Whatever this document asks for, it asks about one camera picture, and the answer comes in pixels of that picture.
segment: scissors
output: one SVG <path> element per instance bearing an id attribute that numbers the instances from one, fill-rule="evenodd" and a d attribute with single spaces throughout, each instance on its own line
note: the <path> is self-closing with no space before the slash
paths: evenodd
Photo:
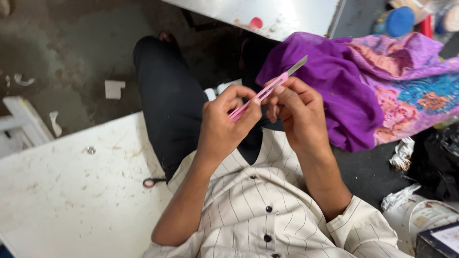
<path id="1" fill-rule="evenodd" d="M 307 61 L 308 61 L 308 56 L 306 55 L 300 61 L 298 61 L 298 63 L 296 63 L 294 66 L 288 69 L 287 72 L 277 77 L 273 82 L 271 82 L 268 86 L 266 86 L 262 91 L 256 94 L 255 97 L 253 98 L 260 98 L 260 101 L 264 100 L 269 94 L 271 94 L 271 92 L 273 92 L 274 87 L 288 80 L 288 77 L 292 75 L 292 73 L 296 72 L 300 67 L 302 67 Z M 249 100 L 242 107 L 238 107 L 233 112 L 231 112 L 231 114 L 229 114 L 229 117 L 232 118 L 234 121 L 239 120 L 242 117 L 242 114 L 244 114 L 246 109 L 249 107 L 250 101 L 251 100 Z"/>
<path id="2" fill-rule="evenodd" d="M 143 181 L 143 185 L 145 188 L 152 188 L 155 186 L 157 182 L 165 182 L 165 178 L 147 178 Z"/>

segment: hand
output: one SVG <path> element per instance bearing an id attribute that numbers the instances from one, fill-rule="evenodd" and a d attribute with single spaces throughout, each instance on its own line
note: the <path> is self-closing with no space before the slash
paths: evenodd
<path id="1" fill-rule="evenodd" d="M 288 142 L 302 158 L 333 155 L 328 141 L 322 96 L 296 77 L 289 77 L 263 100 L 266 116 L 274 123 L 277 114 L 284 123 Z"/>
<path id="2" fill-rule="evenodd" d="M 231 85 L 217 99 L 204 104 L 196 152 L 198 158 L 216 168 L 241 143 L 262 116 L 260 100 L 251 100 L 236 122 L 228 112 L 243 106 L 242 97 L 251 99 L 255 95 L 255 91 L 248 87 Z"/>

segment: black pants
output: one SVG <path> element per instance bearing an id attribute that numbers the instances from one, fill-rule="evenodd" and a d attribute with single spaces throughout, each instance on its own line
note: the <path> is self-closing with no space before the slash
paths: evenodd
<path id="1" fill-rule="evenodd" d="M 256 92 L 262 88 L 255 78 L 274 45 L 253 39 L 244 46 L 242 82 Z M 182 159 L 197 148 L 202 106 L 208 99 L 175 44 L 145 37 L 135 46 L 134 64 L 148 138 L 169 181 Z M 255 163 L 260 152 L 262 127 L 283 130 L 281 121 L 271 124 L 264 112 L 263 108 L 263 117 L 238 146 L 249 164 Z"/>

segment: pink utility knife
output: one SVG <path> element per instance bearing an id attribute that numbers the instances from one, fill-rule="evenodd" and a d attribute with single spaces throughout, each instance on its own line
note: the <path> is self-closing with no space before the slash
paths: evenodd
<path id="1" fill-rule="evenodd" d="M 279 84 L 282 84 L 285 82 L 292 73 L 296 72 L 300 67 L 302 67 L 306 62 L 308 61 L 308 56 L 306 55 L 303 57 L 298 63 L 296 63 L 294 66 L 292 66 L 290 69 L 288 69 L 287 72 L 281 74 L 279 77 L 277 77 L 273 82 L 271 82 L 268 86 L 266 86 L 262 91 L 260 91 L 258 94 L 255 95 L 254 98 L 259 98 L 260 101 L 264 100 L 271 92 L 273 92 L 274 87 L 276 87 Z M 229 117 L 232 118 L 234 121 L 239 120 L 242 117 L 242 114 L 244 111 L 247 109 L 249 106 L 251 100 L 249 100 L 245 105 L 242 107 L 238 107 L 235 109 L 231 114 L 229 114 Z"/>

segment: shirt sleeve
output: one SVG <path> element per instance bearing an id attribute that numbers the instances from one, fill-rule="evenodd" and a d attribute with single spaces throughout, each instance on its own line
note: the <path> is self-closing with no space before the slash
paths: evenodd
<path id="1" fill-rule="evenodd" d="M 373 206 L 353 196 L 327 228 L 339 248 L 359 258 L 409 258 L 397 247 L 397 234 Z"/>
<path id="2" fill-rule="evenodd" d="M 196 258 L 201 248 L 203 236 L 203 231 L 197 231 L 178 247 L 152 243 L 150 248 L 144 252 L 143 258 Z"/>

